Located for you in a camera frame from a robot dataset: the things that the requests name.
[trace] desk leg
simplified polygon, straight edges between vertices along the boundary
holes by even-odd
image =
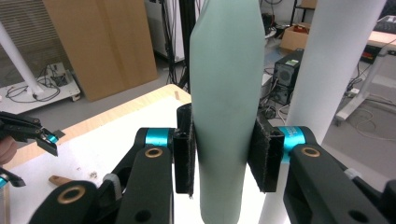
[[[355,109],[358,108],[361,105],[361,103],[370,95],[370,92],[368,92],[367,89],[369,88],[369,85],[372,83],[376,75],[376,72],[378,71],[379,67],[381,66],[387,54],[388,54],[387,48],[382,48],[381,51],[378,53],[378,55],[375,58],[375,62],[373,63],[373,67],[370,69],[367,78],[364,79],[363,85],[361,86],[359,93],[335,115],[335,118],[338,121],[346,120],[349,117],[349,115],[351,115],[353,111],[355,111]]]

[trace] small brown object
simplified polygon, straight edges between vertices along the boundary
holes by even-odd
[[[52,184],[54,184],[54,185],[56,185],[58,187],[63,185],[63,184],[66,184],[66,183],[68,183],[70,181],[72,181],[72,180],[69,179],[69,178],[66,178],[66,177],[58,176],[58,175],[52,175],[49,178],[49,182],[51,182]]]

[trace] white pole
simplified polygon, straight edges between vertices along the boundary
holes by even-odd
[[[386,0],[318,0],[287,126],[307,126],[321,144],[347,83]],[[286,176],[279,177],[279,183]],[[279,204],[284,190],[268,193],[264,208]],[[286,209],[265,209],[267,223],[284,223]]]
[[[12,42],[2,22],[0,22],[0,44],[8,54],[9,59],[11,59],[15,67],[17,67],[30,90],[37,95],[43,93],[44,91],[38,86],[32,71],[30,71],[14,42]]]

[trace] pale green bottle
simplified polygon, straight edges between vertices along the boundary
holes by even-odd
[[[191,34],[192,114],[206,224],[239,219],[264,37],[257,0],[205,0]]]

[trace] gray floor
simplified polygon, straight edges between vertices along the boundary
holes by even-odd
[[[265,66],[273,67],[274,62],[284,56],[278,49],[278,42],[270,40],[265,52]],[[396,57],[387,60],[380,70],[381,76],[394,76]],[[62,100],[52,105],[46,105],[25,115],[40,118],[50,130],[61,130],[74,125],[84,119],[104,112],[114,106],[121,105],[140,95],[154,91],[166,85],[167,64],[162,59],[156,59],[159,78],[142,86],[123,91],[105,99],[89,102],[82,97],[76,102]],[[384,86],[374,84],[371,91],[390,94],[396,101],[396,85]],[[376,104],[364,103],[361,108],[374,114],[372,122],[361,125],[361,129],[368,131],[374,137],[396,138],[396,110],[395,107],[384,107]],[[358,133],[356,124],[367,119],[366,110],[357,110],[346,122],[340,126],[332,124],[323,142],[323,146],[336,158],[348,166],[357,168],[364,174],[364,178],[375,188],[382,190],[385,181],[396,179],[396,142],[377,140]]]

